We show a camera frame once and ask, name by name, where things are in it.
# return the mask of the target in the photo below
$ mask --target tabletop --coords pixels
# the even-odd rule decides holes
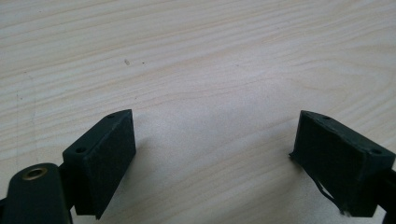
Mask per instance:
[[[396,2],[0,1],[0,196],[103,116],[137,153],[85,223],[381,223],[345,217],[290,158],[301,110],[396,152]]]

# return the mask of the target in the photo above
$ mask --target light wood grain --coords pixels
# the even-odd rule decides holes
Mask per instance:
[[[75,223],[380,223],[290,162],[299,112],[396,151],[394,1],[1,1],[0,196],[132,108],[137,155]]]

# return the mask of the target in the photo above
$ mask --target wooden table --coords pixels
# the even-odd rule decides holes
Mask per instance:
[[[106,114],[137,154],[100,221],[380,223],[350,218],[288,156],[300,110],[396,151],[394,1],[0,3],[0,193]]]

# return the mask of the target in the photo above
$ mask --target wooden surface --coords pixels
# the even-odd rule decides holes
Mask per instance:
[[[106,114],[137,155],[99,221],[349,218],[290,162],[300,110],[396,151],[394,1],[0,2],[0,196]]]

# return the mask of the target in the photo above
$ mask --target screw hole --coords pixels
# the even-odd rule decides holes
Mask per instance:
[[[378,150],[378,149],[375,149],[375,148],[371,149],[370,152],[373,153],[373,154],[377,154],[377,155],[382,153],[381,150]]]
[[[76,152],[77,152],[77,153],[83,153],[83,152],[85,152],[86,150],[87,150],[87,148],[85,148],[85,147],[79,147],[79,148],[76,149]]]
[[[34,179],[37,179],[37,178],[45,175],[47,173],[47,171],[48,171],[47,168],[38,167],[38,168],[35,168],[35,169],[32,169],[32,170],[26,172],[23,175],[22,179],[24,179],[24,180],[34,180]]]

